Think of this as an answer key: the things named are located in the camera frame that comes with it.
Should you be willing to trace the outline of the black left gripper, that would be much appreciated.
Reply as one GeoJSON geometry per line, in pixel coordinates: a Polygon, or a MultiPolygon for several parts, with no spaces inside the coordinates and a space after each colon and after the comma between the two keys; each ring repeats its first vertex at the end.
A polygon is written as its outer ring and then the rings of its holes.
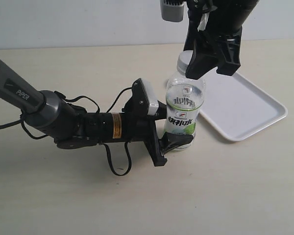
{"type": "Polygon", "coordinates": [[[127,118],[125,126],[127,128],[125,138],[131,141],[142,141],[155,167],[164,166],[167,163],[165,153],[170,152],[180,146],[190,144],[193,135],[178,135],[166,132],[162,138],[158,137],[156,124],[157,120],[165,119],[167,116],[167,106],[158,102],[158,109],[155,116],[140,117],[133,112],[132,98],[126,102],[122,109],[127,118]]]}

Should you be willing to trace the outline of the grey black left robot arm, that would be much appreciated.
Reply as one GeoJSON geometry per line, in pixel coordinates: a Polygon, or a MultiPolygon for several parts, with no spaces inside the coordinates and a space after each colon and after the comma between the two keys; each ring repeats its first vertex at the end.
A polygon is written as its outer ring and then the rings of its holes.
{"type": "Polygon", "coordinates": [[[164,166],[165,154],[189,144],[192,135],[165,133],[158,137],[156,121],[165,119],[167,109],[157,100],[150,83],[137,79],[132,96],[120,113],[89,113],[57,91],[38,91],[0,60],[0,98],[21,110],[19,124],[31,126],[52,137],[61,149],[78,149],[112,142],[141,141],[155,166],[164,166]]]}

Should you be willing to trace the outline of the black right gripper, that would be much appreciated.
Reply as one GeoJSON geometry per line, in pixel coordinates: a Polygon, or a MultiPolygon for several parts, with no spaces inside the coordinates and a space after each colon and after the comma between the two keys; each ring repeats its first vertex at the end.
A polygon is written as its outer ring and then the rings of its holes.
{"type": "Polygon", "coordinates": [[[188,0],[185,50],[191,50],[186,77],[199,79],[212,69],[233,75],[241,66],[243,23],[256,0],[188,0]]]}

